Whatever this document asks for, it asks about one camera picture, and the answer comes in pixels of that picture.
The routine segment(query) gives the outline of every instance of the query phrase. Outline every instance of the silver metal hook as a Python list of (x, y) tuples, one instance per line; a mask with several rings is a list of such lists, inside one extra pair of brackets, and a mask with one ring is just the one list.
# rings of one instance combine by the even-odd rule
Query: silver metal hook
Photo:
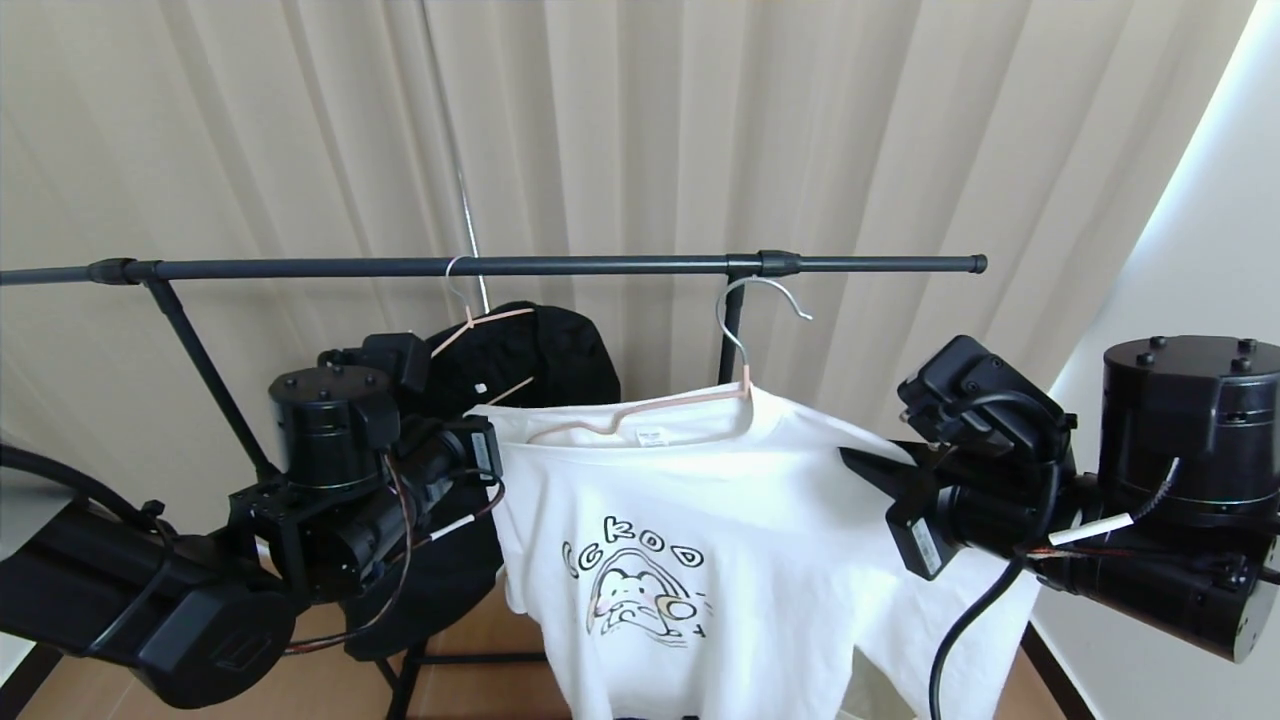
[(746, 278), (739, 278), (739, 279), (728, 283), (727, 286), (724, 286), (724, 291), (721, 292), (719, 297), (716, 299), (716, 322), (719, 323), (721, 332), (724, 333), (724, 337), (727, 337), (728, 341), (732, 342), (737, 347), (737, 352), (742, 356), (742, 365), (744, 366), (745, 365), (750, 365), (750, 363), (746, 359), (746, 346), (742, 345), (742, 341), (739, 340), (736, 334), (731, 333), (728, 331), (728, 325), (724, 324), (724, 299), (728, 297), (728, 293), (732, 292), (733, 288), (741, 287), (741, 286), (748, 284), (748, 283), (764, 283), (764, 284), (768, 284), (768, 286), (773, 286), (774, 288), (778, 290), (778, 292), (781, 292), (787, 299), (787, 301), (791, 304), (791, 309), (795, 310), (795, 314), (799, 318), (801, 318), (804, 320), (812, 320), (813, 319), (813, 315), (805, 313), (804, 309), (800, 307), (800, 302), (796, 300), (796, 296), (791, 295), (791, 291), (787, 290), (782, 283), (780, 283), (777, 281), (772, 281), (769, 278), (760, 278), (760, 277), (756, 277), (756, 275), (750, 275), (750, 277), (746, 277)]
[(458, 300), (462, 301), (462, 306), (467, 309), (467, 315), (470, 316), (471, 315), (471, 304), (467, 302), (467, 296), (462, 295), (462, 292), (458, 288), (453, 287), (453, 279), (449, 278), (449, 273), (453, 272), (453, 264), (457, 263), (458, 260), (463, 259), (463, 258), (471, 258), (471, 256), (470, 255), (458, 255), (453, 260), (449, 260), (449, 264), (444, 266), (444, 287), (449, 288), (449, 292), (452, 292), (453, 295), (458, 296)]

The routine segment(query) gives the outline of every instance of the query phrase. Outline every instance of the shirt neckline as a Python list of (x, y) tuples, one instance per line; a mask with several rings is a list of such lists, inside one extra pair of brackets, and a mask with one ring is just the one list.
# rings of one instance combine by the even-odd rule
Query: shirt neckline
[[(567, 407), (539, 407), (539, 409), (524, 409), (524, 407), (500, 407), (493, 405), (483, 405), (472, 410), (475, 414), (488, 415), (500, 421), (500, 418), (516, 418), (522, 413), (536, 414), (540, 419), (545, 419), (545, 423), (539, 423), (539, 428), (550, 427), (561, 423), (568, 423), (572, 420), (591, 421), (595, 425), (605, 425), (614, 413), (620, 410), (626, 410), (628, 407), (635, 407), (636, 405), (643, 405), (644, 402), (655, 402), (659, 400), (677, 400), (685, 397), (696, 397), (700, 395), (710, 395), (716, 392), (723, 392), (728, 389), (736, 389), (737, 383), (728, 383), (722, 386), (713, 386), (701, 389), (695, 389), (691, 392), (684, 392), (678, 395), (672, 395), (667, 397), (658, 397), (644, 401), (635, 402), (618, 402), (614, 405), (582, 405), (582, 406), (567, 406)], [(654, 425), (663, 427), (664, 424), (677, 424), (681, 418), (689, 416), (690, 414), (698, 413), (703, 416), (713, 414), (716, 416), (724, 416), (728, 413), (733, 413), (735, 418), (740, 418), (741, 413), (750, 413), (750, 419), (748, 420), (746, 428), (728, 436), (717, 437), (716, 439), (708, 441), (692, 441), (681, 442), (677, 445), (659, 445), (650, 447), (635, 447), (635, 446), (599, 446), (599, 445), (553, 445), (549, 442), (526, 442), (527, 437), (531, 436), (536, 429), (529, 430), (522, 428), (521, 437), (503, 438), (499, 430), (498, 441), (504, 448), (518, 448), (520, 451), (527, 452), (540, 452), (548, 455), (564, 455), (564, 456), (580, 456), (579, 459), (590, 459), (607, 461), (611, 459), (637, 456), (643, 455), (646, 457), (663, 456), (663, 455), (681, 455), (681, 454), (705, 454), (709, 451), (724, 451), (732, 447), (749, 447), (756, 445), (763, 438), (768, 437), (782, 419), (785, 407), (781, 398), (777, 396), (760, 389), (759, 387), (751, 387), (750, 402), (740, 398), (727, 398), (727, 400), (712, 400), (696, 405), (682, 405), (677, 407), (664, 407), (660, 410), (646, 411), (639, 415), (634, 415), (622, 421), (622, 428), (620, 432), (625, 432), (628, 428)]]

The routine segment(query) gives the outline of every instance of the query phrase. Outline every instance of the brown floor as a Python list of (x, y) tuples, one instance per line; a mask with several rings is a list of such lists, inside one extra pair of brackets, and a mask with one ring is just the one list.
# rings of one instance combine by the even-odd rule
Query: brown floor
[[(340, 629), (335, 606), (316, 607), (298, 620), (298, 637)], [(461, 623), (431, 641), (435, 652), (527, 652), (541, 650), (531, 620), (512, 615), (494, 592)], [(65, 659), (27, 705), (19, 720), (308, 720), (378, 719), (390, 691), (370, 664), (342, 650), (289, 657), (244, 694), (183, 712), (165, 706), (128, 670), (92, 660)], [(410, 717), (421, 720), (550, 720), (568, 717), (550, 669), (539, 665), (424, 667)], [(1039, 675), (1019, 652), (996, 720), (1065, 720)]]

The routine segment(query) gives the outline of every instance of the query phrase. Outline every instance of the cartoon character print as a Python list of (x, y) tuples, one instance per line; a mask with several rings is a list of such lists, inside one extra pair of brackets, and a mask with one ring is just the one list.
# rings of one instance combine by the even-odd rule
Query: cartoon character print
[[(669, 647), (686, 647), (675, 625), (698, 615), (689, 591), (663, 566), (634, 548), (622, 548), (599, 566), (591, 587), (586, 632), (602, 635), (630, 625)], [(703, 635), (701, 625), (694, 630)]]

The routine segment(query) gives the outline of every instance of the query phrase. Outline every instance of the curtain fold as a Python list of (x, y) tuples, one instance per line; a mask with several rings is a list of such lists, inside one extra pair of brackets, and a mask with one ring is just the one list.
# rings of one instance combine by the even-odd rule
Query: curtain fold
[[(448, 117), (484, 255), (988, 254), (785, 279), (812, 323), (748, 290), (756, 382), (902, 436), (897, 382), (954, 334), (1052, 382), (1252, 5), (15, 0), (0, 261), (467, 254)], [(723, 278), (486, 286), (591, 316), (628, 397), (714, 378)], [(462, 310), (440, 279), (177, 288), (275, 457), (276, 374)], [(250, 465), (143, 290), (6, 288), (0, 319), (0, 429), (221, 523)]]

